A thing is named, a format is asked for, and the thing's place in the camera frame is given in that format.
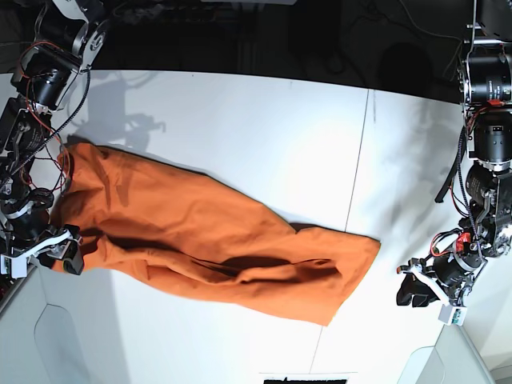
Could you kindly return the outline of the orange t-shirt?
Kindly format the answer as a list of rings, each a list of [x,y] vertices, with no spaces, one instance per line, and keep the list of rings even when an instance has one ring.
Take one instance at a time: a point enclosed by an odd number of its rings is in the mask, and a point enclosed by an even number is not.
[[[204,175],[105,146],[70,150],[54,223],[80,229],[87,270],[162,292],[326,326],[376,259],[376,239],[296,227]]]

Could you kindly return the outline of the clear panel bottom right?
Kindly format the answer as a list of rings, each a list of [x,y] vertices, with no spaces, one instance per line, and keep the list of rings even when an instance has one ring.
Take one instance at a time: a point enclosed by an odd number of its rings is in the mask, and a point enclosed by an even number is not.
[[[397,383],[495,383],[487,345],[496,321],[471,314],[464,326],[443,326],[429,320],[402,325],[389,343],[388,357],[402,370]]]

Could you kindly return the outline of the clear panel bottom left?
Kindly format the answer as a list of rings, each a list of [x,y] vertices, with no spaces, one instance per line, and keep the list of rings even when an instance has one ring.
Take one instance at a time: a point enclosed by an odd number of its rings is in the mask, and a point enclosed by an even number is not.
[[[74,321],[66,309],[46,305],[34,326],[34,341],[51,383],[90,383]]]

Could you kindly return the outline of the clear panel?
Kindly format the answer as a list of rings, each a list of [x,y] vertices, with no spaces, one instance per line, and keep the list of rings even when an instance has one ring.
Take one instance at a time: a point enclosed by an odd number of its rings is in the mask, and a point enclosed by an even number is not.
[[[389,343],[388,357],[402,370],[397,383],[495,383],[487,345],[496,321],[471,314],[464,326],[443,326],[429,320],[402,325]]]
[[[34,341],[51,383],[90,383],[74,321],[66,309],[46,305],[34,326]]]

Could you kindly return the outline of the white tray bottom centre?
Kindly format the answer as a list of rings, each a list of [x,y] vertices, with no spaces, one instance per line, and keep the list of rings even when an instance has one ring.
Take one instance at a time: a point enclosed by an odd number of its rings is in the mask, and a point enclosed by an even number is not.
[[[357,372],[342,373],[260,373],[258,383],[356,383],[358,381]]]

